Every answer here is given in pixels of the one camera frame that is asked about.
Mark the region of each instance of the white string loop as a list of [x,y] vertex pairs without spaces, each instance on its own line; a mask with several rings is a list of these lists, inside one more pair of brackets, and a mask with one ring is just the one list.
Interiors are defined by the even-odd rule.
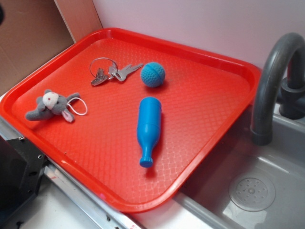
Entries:
[[[74,99],[81,100],[82,103],[85,105],[86,111],[85,111],[84,113],[78,113],[78,112],[72,107],[72,105],[71,105],[70,103],[71,103]],[[85,101],[83,101],[81,98],[78,98],[78,97],[75,97],[75,98],[70,99],[70,100],[67,102],[67,106],[69,106],[69,107],[71,108],[71,110],[72,110],[75,114],[77,114],[77,115],[86,115],[87,112],[88,112],[88,107],[87,107]]]

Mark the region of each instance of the tray rim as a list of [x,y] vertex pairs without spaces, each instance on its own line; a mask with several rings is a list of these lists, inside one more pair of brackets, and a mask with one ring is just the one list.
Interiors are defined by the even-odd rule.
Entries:
[[[6,95],[4,95],[3,99],[0,102],[0,115],[8,121],[14,128],[16,128],[20,133],[22,133],[26,138],[35,142],[35,145],[42,150],[43,152],[52,149],[53,151],[57,151],[57,149],[51,144],[46,143],[45,141],[39,139],[35,133],[28,129],[28,127],[22,123],[20,120],[14,118],[11,112],[11,105],[18,99],[18,95],[24,94],[28,88],[31,88],[32,85],[40,82],[44,78],[48,77],[50,73],[55,71],[60,66],[64,65],[67,61],[73,58],[76,54],[80,53],[84,48],[88,47],[90,44],[105,38],[116,38],[118,40],[127,41],[131,43],[135,43],[141,46],[140,41],[149,41],[148,48],[154,50],[160,50],[162,48],[162,52],[175,54],[175,56],[188,59],[194,62],[202,63],[207,59],[210,61],[207,64],[208,66],[213,66],[213,63],[217,64],[219,61],[222,62],[222,70],[228,71],[231,73],[235,73],[238,75],[246,74],[247,81],[250,85],[250,92],[247,97],[240,102],[240,104],[236,107],[236,109],[230,114],[230,117],[223,122],[221,127],[215,132],[214,135],[222,137],[226,131],[231,127],[231,125],[235,122],[235,120],[241,115],[241,113],[247,108],[249,104],[253,101],[255,96],[255,92],[258,86],[260,69],[255,67],[254,65],[240,61],[231,57],[223,56],[220,54],[200,50],[194,47],[177,44],[174,42],[169,42],[166,40],[162,40],[159,38],[135,33],[132,31],[127,31],[119,28],[107,28],[95,31],[91,34],[88,34],[86,37],[81,39],[79,42],[73,44],[68,49],[64,50],[62,53],[51,59],[49,62],[44,64],[38,70],[30,74],[23,81],[14,86],[11,90],[9,90]],[[143,212],[150,209],[153,209],[160,204],[162,204],[167,199],[171,198],[178,188],[185,182],[185,180],[190,176],[192,171],[199,165],[198,161],[201,162],[211,151],[215,144],[219,141],[219,139],[215,139],[212,137],[200,150],[200,152],[193,158],[190,164],[182,171],[182,173],[173,181],[170,187],[159,197],[150,200],[141,204],[133,204],[129,203],[126,200],[122,199],[120,196],[115,193],[107,193],[105,197],[101,196],[97,190],[101,189],[101,185],[105,186],[102,182],[98,181],[94,177],[91,179],[96,180],[97,182],[90,181],[88,184],[84,184],[89,190],[93,191],[97,196],[101,199],[104,199],[108,204],[113,206],[114,208],[123,211],[123,212]],[[73,174],[73,176],[77,180],[88,180],[87,174],[84,174],[82,170],[77,165],[71,165],[65,161],[61,161],[58,163],[60,167],[63,167],[67,172]]]

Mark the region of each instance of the key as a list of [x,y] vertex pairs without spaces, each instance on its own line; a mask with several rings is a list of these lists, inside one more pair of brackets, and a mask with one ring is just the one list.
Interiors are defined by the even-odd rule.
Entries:
[[143,64],[138,64],[136,66],[133,66],[131,64],[128,64],[126,67],[124,67],[122,70],[118,70],[117,73],[113,73],[112,76],[117,78],[119,81],[126,80],[127,76],[135,71],[137,71],[139,68],[141,68]]
[[91,81],[91,85],[92,86],[100,85],[101,83],[105,82],[108,79],[109,79],[109,77],[108,77],[108,75],[104,74],[104,70],[99,68],[97,70],[95,79]]
[[112,65],[108,69],[108,74],[110,75],[109,79],[113,79],[115,74],[118,72],[118,68],[116,64],[113,62]]

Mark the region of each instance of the red tray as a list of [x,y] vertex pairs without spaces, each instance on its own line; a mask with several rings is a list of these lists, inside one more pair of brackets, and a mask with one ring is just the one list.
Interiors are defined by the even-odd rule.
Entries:
[[[148,88],[140,72],[91,86],[89,65],[98,57],[128,64],[158,62],[164,84]],[[93,72],[111,64],[95,62]],[[211,52],[121,29],[92,33],[12,88],[0,103],[0,115],[51,160],[88,189],[123,212],[152,209],[172,197],[254,97],[260,70]],[[79,92],[89,112],[47,121],[25,119],[45,89],[68,96]],[[136,127],[140,101],[162,103],[161,139],[153,167],[139,165]],[[75,103],[82,109],[81,102]]]

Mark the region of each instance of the plush toy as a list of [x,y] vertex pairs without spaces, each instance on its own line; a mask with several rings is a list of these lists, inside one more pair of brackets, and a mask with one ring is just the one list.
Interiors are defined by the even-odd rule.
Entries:
[[55,115],[62,115],[66,121],[71,123],[74,121],[74,115],[67,107],[71,106],[69,103],[74,99],[80,99],[80,94],[74,93],[66,98],[48,89],[44,92],[44,96],[37,98],[37,108],[27,112],[25,118],[29,121],[39,121],[50,119]]

